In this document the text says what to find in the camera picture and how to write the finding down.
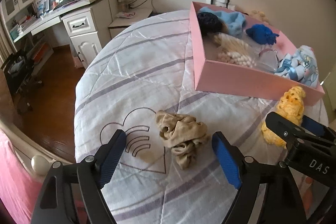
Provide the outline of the yellow crocheted toy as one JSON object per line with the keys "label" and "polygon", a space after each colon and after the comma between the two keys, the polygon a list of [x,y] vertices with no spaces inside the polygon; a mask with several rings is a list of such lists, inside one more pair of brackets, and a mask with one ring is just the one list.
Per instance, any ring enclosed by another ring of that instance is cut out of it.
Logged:
{"label": "yellow crocheted toy", "polygon": [[[303,119],[303,99],[305,97],[306,93],[302,87],[295,86],[290,88],[280,98],[276,106],[276,113],[291,121],[293,124],[300,126]],[[277,136],[272,130],[268,129],[265,122],[261,126],[261,132],[264,141],[267,144],[285,148],[286,142]]]}

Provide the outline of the cartoon print baby cloth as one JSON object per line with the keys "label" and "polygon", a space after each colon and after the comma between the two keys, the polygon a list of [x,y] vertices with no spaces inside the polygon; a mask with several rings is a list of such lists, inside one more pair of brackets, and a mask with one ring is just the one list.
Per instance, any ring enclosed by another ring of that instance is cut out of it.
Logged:
{"label": "cartoon print baby cloth", "polygon": [[293,55],[286,54],[274,74],[316,88],[319,72],[313,48],[300,46]]}

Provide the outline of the clear bag with hairband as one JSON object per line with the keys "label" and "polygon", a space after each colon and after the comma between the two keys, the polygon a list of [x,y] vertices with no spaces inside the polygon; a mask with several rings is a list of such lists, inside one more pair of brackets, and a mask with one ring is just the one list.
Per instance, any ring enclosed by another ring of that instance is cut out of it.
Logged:
{"label": "clear bag with hairband", "polygon": [[258,55],[256,67],[261,71],[275,73],[278,69],[277,51],[270,48],[262,50]]}

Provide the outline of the pink shallow box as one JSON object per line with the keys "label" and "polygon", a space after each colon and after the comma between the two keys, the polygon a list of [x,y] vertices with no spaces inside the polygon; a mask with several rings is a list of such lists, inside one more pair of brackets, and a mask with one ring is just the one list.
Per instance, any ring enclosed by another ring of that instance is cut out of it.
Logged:
{"label": "pink shallow box", "polygon": [[313,49],[296,48],[272,26],[241,12],[192,2],[190,30],[197,91],[279,100],[299,86],[310,106],[325,94]]}

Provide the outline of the bag of cotton swabs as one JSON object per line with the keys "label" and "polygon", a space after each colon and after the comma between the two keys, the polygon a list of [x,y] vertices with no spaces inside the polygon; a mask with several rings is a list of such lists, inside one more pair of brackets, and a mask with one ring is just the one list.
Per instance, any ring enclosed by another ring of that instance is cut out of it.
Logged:
{"label": "bag of cotton swabs", "polygon": [[211,35],[217,47],[217,61],[241,67],[256,67],[252,48],[242,39],[218,32]]}

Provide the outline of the royal blue knitted item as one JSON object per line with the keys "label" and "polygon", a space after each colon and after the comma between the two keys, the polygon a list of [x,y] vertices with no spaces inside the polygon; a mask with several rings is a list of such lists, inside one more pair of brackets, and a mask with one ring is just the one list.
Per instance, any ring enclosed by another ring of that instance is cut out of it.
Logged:
{"label": "royal blue knitted item", "polygon": [[269,27],[263,24],[254,24],[246,29],[246,34],[260,45],[274,45],[279,34],[274,33]]}

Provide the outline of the beige stocking bundle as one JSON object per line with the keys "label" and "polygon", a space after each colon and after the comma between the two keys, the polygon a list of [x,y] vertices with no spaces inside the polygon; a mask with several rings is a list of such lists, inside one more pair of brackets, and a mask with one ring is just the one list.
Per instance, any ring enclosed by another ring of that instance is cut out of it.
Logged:
{"label": "beige stocking bundle", "polygon": [[155,115],[155,123],[163,146],[170,149],[180,169],[193,165],[198,148],[210,139],[207,125],[191,115],[159,110]]}

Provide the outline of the light blue fleece hat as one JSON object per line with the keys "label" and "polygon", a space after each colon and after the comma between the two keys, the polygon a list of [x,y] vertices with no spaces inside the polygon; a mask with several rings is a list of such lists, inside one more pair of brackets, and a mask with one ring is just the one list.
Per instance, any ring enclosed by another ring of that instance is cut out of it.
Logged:
{"label": "light blue fleece hat", "polygon": [[226,12],[222,10],[214,11],[208,7],[202,7],[199,12],[209,12],[218,17],[228,28],[228,35],[236,38],[243,36],[243,30],[246,25],[246,19],[241,12]]}

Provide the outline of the dark navy scrunchie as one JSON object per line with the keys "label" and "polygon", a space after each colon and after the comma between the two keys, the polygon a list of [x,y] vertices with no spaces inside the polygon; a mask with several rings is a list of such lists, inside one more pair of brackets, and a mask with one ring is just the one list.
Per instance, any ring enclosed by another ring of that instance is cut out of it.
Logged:
{"label": "dark navy scrunchie", "polygon": [[207,36],[209,33],[223,32],[224,24],[218,17],[210,12],[197,13],[197,20],[202,36]]}

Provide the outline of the pink bedding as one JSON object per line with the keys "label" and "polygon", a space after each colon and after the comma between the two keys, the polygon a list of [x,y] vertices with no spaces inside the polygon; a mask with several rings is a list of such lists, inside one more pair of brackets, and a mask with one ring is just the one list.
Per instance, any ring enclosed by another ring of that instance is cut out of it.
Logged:
{"label": "pink bedding", "polygon": [[30,223],[42,184],[32,178],[1,132],[1,200],[16,223]]}

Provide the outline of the black office chair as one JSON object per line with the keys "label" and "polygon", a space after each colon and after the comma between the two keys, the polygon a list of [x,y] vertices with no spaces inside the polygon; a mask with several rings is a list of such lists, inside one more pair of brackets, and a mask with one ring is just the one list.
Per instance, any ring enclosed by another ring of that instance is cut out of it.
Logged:
{"label": "black office chair", "polygon": [[19,115],[33,110],[27,94],[33,89],[44,86],[43,81],[33,75],[34,68],[33,59],[29,59],[23,50],[10,54],[1,66],[11,98],[17,100],[16,108]]}

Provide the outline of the white tote bag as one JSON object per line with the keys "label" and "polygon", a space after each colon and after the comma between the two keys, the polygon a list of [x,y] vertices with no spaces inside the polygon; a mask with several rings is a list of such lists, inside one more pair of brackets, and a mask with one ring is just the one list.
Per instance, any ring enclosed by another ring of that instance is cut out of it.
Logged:
{"label": "white tote bag", "polygon": [[235,5],[231,4],[230,0],[206,0],[206,4],[225,7],[231,10],[235,9]]}

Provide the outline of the stack of books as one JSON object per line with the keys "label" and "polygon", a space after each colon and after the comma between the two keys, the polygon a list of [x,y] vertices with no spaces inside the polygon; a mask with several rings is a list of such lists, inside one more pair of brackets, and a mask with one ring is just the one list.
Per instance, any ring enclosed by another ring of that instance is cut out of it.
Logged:
{"label": "stack of books", "polygon": [[30,25],[32,25],[37,19],[36,18],[30,18],[29,20],[25,21],[22,24],[15,25],[10,30],[10,36],[13,40],[17,39],[19,36],[21,36],[25,30],[29,28]]}

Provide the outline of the white desk with drawers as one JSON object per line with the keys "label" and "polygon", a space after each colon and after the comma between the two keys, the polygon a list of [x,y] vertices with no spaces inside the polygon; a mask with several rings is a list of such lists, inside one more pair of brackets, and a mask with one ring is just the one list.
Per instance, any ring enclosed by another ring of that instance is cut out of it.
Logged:
{"label": "white desk with drawers", "polygon": [[80,0],[33,21],[13,43],[62,23],[75,49],[75,57],[87,68],[110,42],[109,25],[117,13],[118,0]]}

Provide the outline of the black keyboard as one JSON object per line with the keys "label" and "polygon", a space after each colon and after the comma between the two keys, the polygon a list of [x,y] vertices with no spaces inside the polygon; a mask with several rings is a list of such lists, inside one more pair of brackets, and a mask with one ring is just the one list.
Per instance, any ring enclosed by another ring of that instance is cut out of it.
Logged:
{"label": "black keyboard", "polygon": [[55,0],[54,1],[54,6],[53,6],[53,10],[56,10],[56,9],[58,9],[58,8],[61,8],[61,7],[63,7],[63,6],[65,6],[65,5],[68,5],[68,4],[70,4],[70,3],[74,3],[74,2],[77,2],[77,1],[80,1],[80,0]]}

